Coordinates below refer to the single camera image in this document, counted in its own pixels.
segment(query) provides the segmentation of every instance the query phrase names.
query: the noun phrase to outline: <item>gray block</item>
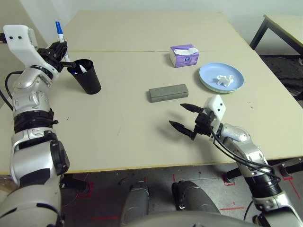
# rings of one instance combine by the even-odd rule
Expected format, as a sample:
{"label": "gray block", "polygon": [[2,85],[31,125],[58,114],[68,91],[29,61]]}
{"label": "gray block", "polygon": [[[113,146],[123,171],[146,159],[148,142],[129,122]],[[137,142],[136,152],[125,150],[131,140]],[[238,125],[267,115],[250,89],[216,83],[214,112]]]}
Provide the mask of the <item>gray block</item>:
{"label": "gray block", "polygon": [[151,102],[160,102],[175,98],[188,96],[188,89],[185,84],[173,85],[168,87],[158,87],[150,89]]}

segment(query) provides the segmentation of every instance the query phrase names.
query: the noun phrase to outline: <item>blue marker cap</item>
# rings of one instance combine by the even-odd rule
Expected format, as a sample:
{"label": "blue marker cap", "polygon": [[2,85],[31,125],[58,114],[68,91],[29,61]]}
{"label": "blue marker cap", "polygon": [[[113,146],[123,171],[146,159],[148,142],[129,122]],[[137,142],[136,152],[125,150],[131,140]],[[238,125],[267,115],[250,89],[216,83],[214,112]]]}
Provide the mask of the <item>blue marker cap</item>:
{"label": "blue marker cap", "polygon": [[57,34],[63,34],[59,21],[56,21],[56,27],[57,27]]}

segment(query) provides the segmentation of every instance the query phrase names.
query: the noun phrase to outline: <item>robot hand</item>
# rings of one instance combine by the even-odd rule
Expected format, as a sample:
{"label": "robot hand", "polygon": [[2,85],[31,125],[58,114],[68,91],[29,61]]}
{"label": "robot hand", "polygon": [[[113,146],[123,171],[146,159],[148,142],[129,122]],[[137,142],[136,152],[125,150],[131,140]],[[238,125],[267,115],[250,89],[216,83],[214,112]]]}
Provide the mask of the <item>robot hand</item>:
{"label": "robot hand", "polygon": [[[291,226],[302,226],[299,215],[278,184],[280,178],[275,175],[273,167],[268,165],[261,150],[252,142],[249,133],[242,128],[221,123],[226,107],[219,95],[209,98],[205,108],[191,104],[181,106],[198,113],[194,131],[178,122],[170,121],[170,124],[192,140],[197,134],[209,136],[220,151],[237,162],[250,187],[256,208],[262,211],[258,218],[260,222],[265,220],[272,226],[284,226],[284,221],[277,220],[286,220],[285,216],[291,216]],[[225,150],[216,145],[216,141]]]}

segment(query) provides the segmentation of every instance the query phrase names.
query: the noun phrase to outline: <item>marker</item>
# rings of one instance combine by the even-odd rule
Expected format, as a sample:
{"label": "marker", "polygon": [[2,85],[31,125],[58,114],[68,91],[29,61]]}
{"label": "marker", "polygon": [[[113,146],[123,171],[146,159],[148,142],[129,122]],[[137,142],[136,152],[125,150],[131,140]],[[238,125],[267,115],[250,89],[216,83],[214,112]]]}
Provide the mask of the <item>marker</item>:
{"label": "marker", "polygon": [[84,72],[87,72],[86,69],[82,66],[82,65],[79,65],[81,71],[84,73]]}
{"label": "marker", "polygon": [[[64,40],[63,31],[61,29],[59,21],[56,21],[56,28],[57,28],[57,34],[58,34],[58,37],[59,37],[59,42],[63,43],[65,40]],[[66,53],[64,55],[64,59],[65,59],[65,61],[68,61],[68,62],[71,61],[70,58],[69,58],[69,56],[68,56],[67,51],[66,51]]]}

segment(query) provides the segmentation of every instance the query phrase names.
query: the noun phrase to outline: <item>table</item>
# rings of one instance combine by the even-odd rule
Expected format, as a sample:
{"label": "table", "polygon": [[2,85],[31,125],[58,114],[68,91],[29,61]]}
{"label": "table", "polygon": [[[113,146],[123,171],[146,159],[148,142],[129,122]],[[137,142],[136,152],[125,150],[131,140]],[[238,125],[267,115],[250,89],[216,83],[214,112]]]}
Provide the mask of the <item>table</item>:
{"label": "table", "polygon": [[303,55],[303,16],[265,14],[263,23],[250,43],[253,50],[268,28]]}
{"label": "table", "polygon": [[[168,52],[70,52],[72,59],[88,58],[102,89],[87,95],[66,70],[50,89],[58,138],[69,156],[70,173],[159,166],[232,162],[206,136],[195,141],[177,132],[168,120],[193,129],[195,113],[180,103],[203,106],[215,94],[198,79],[209,62],[236,67],[244,86],[222,98],[223,122],[241,126],[267,159],[302,155],[303,111],[254,51],[202,52],[198,64],[173,68]],[[150,103],[153,87],[185,83],[187,98]],[[0,174],[9,170],[12,113],[0,109]]]}
{"label": "table", "polygon": [[69,51],[250,50],[222,13],[79,11],[64,27]]}

